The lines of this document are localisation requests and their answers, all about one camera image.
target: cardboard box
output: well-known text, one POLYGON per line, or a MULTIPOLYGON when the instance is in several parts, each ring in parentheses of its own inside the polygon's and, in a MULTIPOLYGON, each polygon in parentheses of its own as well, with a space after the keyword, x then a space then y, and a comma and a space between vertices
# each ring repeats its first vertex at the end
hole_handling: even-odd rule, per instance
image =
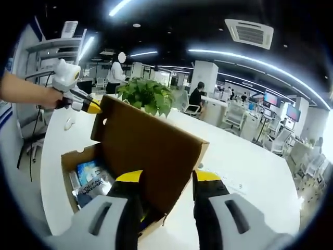
POLYGON ((100 143, 61 156, 63 179, 74 212, 78 211, 68 173, 80 163, 102 157, 115 177, 143 170, 143 194, 163 215, 142 232, 161 225, 205 154, 209 143, 118 99, 105 95, 91 139, 100 143))

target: air conditioner vent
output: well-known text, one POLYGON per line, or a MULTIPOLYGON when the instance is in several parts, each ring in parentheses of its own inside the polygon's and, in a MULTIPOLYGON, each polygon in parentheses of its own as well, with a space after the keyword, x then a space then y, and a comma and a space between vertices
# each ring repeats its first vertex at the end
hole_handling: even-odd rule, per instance
POLYGON ((265 49, 271 48, 274 29, 272 27, 243 20, 225 19, 235 42, 246 43, 265 49))
POLYGON ((262 30, 236 26, 240 40, 262 44, 264 41, 264 32, 262 30))

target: black ceiling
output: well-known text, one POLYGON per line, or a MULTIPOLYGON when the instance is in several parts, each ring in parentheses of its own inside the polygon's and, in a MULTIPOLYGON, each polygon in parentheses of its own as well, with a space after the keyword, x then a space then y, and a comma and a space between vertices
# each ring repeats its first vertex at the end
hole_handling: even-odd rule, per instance
MULTIPOLYGON (((329 102, 326 93, 331 90, 333 79, 333 37, 330 34, 331 28, 328 29, 325 23, 331 13, 328 6, 320 1, 131 0, 115 16, 110 17, 110 11, 119 2, 121 0, 46 1, 37 18, 47 39, 60 37, 67 20, 79 21, 77 35, 88 28, 87 36, 93 35, 95 40, 85 60, 101 58, 109 61, 111 56, 99 53, 104 49, 112 49, 126 54, 158 51, 158 54, 135 58, 149 65, 191 67, 191 62, 196 59, 228 61, 272 74, 294 85, 323 107, 322 102, 309 90, 280 72, 247 60, 217 54, 189 53, 187 50, 200 48, 233 52, 268 62, 292 73, 329 102), (234 42, 225 25, 226 18, 273 27, 271 49, 234 42), (134 23, 139 23, 141 27, 134 28, 134 23)), ((285 95, 297 94, 293 88, 265 74, 214 62, 220 72, 267 85, 285 95)))

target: green leaves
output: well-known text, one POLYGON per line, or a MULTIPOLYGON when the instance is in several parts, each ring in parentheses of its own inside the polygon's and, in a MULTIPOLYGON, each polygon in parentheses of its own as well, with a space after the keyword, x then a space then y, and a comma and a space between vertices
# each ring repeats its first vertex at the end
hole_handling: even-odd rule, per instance
POLYGON ((153 80, 134 79, 119 87, 118 94, 123 101, 139 109, 144 107, 152 115, 158 112, 160 116, 168 116, 174 101, 170 90, 153 80))
POLYGON ((135 102, 133 104, 134 107, 138 108, 138 109, 141 109, 141 105, 142 105, 142 102, 135 102))
POLYGON ((145 105, 145 111, 149 114, 156 115, 156 113, 157 113, 156 104, 151 103, 151 104, 145 105))

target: human hand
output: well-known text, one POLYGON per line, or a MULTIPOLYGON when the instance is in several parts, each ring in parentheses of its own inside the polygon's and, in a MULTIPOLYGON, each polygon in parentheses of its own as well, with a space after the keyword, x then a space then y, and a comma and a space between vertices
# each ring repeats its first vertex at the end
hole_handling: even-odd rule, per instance
POLYGON ((57 101, 62 100, 63 95, 60 91, 57 91, 53 87, 45 87, 44 94, 39 105, 43 106, 44 108, 56 108, 57 101))

